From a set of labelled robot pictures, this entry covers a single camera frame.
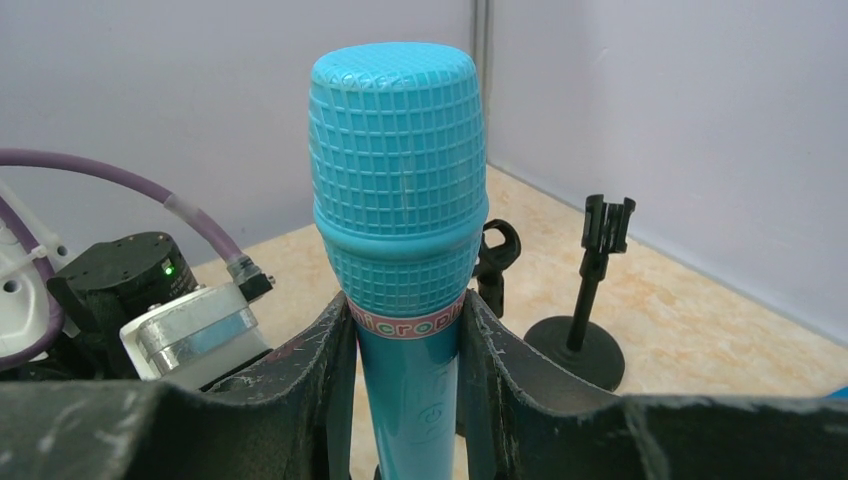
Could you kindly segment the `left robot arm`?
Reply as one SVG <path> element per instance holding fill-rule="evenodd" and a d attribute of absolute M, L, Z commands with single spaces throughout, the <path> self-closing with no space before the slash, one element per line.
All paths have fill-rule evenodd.
<path fill-rule="evenodd" d="M 96 243 L 73 255 L 1 187 L 1 378 L 130 379 L 119 330 L 198 286 L 164 232 Z"/>

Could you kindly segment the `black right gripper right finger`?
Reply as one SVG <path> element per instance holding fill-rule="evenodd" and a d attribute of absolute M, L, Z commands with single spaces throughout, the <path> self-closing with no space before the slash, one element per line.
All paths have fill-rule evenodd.
<path fill-rule="evenodd" d="M 843 479 L 839 399 L 618 396 L 552 363 L 475 292 L 460 319 L 472 479 Z"/>

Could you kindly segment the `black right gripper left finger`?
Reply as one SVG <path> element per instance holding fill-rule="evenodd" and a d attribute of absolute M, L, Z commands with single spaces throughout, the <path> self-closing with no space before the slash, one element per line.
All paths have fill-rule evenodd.
<path fill-rule="evenodd" d="M 204 392 L 164 381 L 5 382 L 5 479 L 346 479 L 355 329 L 336 295 Z"/>

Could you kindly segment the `blue toy microphone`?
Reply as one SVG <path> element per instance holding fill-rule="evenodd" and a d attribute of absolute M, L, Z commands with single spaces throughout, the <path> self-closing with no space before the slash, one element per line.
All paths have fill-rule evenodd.
<path fill-rule="evenodd" d="M 459 318 L 488 216 L 472 58 L 345 47 L 311 71 L 314 222 L 357 329 L 384 479 L 453 473 Z"/>

